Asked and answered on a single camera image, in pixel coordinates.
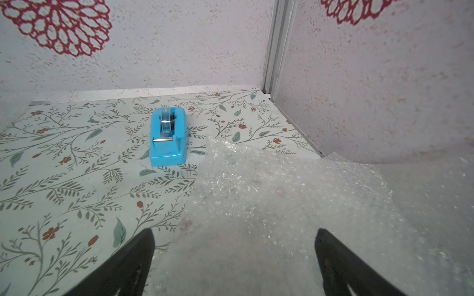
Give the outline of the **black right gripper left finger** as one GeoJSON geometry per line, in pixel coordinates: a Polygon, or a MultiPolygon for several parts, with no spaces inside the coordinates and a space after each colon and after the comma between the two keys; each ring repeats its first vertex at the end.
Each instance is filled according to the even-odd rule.
{"type": "Polygon", "coordinates": [[[155,249],[153,231],[142,230],[99,268],[66,293],[67,296],[140,296],[155,249]]]}

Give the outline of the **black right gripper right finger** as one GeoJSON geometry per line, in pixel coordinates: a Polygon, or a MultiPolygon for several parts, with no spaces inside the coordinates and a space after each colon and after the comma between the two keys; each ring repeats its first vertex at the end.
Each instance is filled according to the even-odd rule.
{"type": "Polygon", "coordinates": [[[314,247],[327,296],[404,295],[328,230],[318,230],[314,247]]]}

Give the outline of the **clear bubble wrap sheet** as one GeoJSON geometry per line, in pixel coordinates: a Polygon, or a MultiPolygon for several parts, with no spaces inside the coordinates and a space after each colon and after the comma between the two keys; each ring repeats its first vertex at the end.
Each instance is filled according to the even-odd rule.
{"type": "Polygon", "coordinates": [[[209,138],[153,296],[321,296],[326,229],[409,296],[474,293],[474,157],[358,164],[209,138]]]}

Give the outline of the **floral table mat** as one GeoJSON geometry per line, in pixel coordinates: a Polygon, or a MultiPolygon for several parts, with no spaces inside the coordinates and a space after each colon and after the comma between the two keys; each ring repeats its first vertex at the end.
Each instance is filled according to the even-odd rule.
{"type": "Polygon", "coordinates": [[[165,251],[185,229],[207,136],[321,156],[259,90],[30,107],[1,133],[1,294],[60,296],[145,228],[165,251]],[[186,112],[182,165],[149,161],[161,107],[186,112]]]}

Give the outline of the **blue tape dispenser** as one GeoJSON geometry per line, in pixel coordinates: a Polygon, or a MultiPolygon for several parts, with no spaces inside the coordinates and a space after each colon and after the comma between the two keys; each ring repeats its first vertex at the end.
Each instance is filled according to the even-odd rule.
{"type": "Polygon", "coordinates": [[[186,162],[186,113],[181,107],[163,107],[151,116],[149,160],[152,167],[170,167],[186,162]]]}

